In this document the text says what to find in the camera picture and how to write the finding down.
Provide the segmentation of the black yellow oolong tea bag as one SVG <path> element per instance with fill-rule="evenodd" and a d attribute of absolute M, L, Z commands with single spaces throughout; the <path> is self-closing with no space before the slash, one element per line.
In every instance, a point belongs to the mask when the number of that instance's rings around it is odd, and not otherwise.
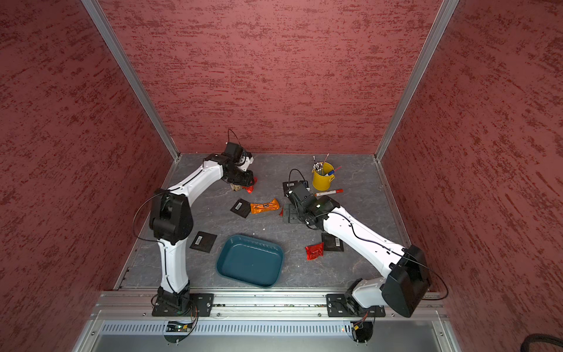
<path fill-rule="evenodd" d="M 241 191 L 241 190 L 243 189 L 242 186 L 235 185 L 235 184 L 231 184 L 230 186 L 231 186 L 231 189 L 232 189 L 234 192 L 239 192 L 239 191 Z"/>

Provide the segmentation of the black tea bag with label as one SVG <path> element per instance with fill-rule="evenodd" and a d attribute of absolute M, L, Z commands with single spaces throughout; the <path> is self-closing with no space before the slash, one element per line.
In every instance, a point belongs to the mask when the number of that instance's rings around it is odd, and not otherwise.
<path fill-rule="evenodd" d="M 251 203 L 244 199 L 238 199 L 233 207 L 231 207 L 230 211 L 246 219 L 252 211 Z"/>

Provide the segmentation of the orange tea bag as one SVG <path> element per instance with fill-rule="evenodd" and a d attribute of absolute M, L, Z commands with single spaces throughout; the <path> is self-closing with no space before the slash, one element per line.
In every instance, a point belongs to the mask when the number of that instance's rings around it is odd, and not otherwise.
<path fill-rule="evenodd" d="M 280 209 L 280 204 L 277 199 L 273 199 L 271 202 L 267 203 L 252 203 L 251 213 L 261 214 L 269 211 L 278 211 Z"/>

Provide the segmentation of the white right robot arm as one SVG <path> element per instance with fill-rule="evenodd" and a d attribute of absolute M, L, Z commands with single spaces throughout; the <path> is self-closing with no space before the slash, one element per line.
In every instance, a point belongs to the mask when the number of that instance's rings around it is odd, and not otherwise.
<path fill-rule="evenodd" d="M 374 306 L 385 306 L 410 318 L 431 286 L 424 252 L 380 236 L 360 223 L 336 200 L 316 197 L 302 183 L 291 183 L 285 196 L 307 227 L 322 230 L 354 249 L 381 275 L 356 280 L 345 294 L 343 307 L 352 315 L 363 315 Z"/>

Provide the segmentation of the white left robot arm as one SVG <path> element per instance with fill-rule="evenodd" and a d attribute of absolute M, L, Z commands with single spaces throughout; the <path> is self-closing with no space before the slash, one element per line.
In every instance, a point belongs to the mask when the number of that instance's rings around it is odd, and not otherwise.
<path fill-rule="evenodd" d="M 248 152 L 240 157 L 210 154 L 183 180 L 152 198 L 150 228 L 161 253 L 161 285 L 165 293 L 180 296 L 189 287 L 186 267 L 187 238 L 194 227 L 191 206 L 219 180 L 236 186 L 251 187 L 255 177 L 249 170 L 254 157 Z"/>

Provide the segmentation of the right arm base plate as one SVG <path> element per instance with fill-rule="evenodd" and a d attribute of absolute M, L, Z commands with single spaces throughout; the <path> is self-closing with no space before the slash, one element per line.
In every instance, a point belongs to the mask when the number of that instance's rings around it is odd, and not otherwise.
<path fill-rule="evenodd" d="M 330 318 L 384 318 L 386 312 L 383 306 L 363 308 L 345 294 L 327 294 L 325 297 L 328 316 Z"/>

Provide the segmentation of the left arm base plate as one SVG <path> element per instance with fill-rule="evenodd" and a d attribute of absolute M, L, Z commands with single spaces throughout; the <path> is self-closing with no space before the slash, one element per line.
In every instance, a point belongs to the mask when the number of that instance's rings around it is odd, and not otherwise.
<path fill-rule="evenodd" d="M 153 317 L 209 317 L 215 296 L 212 293 L 174 295 L 158 293 L 152 303 Z"/>

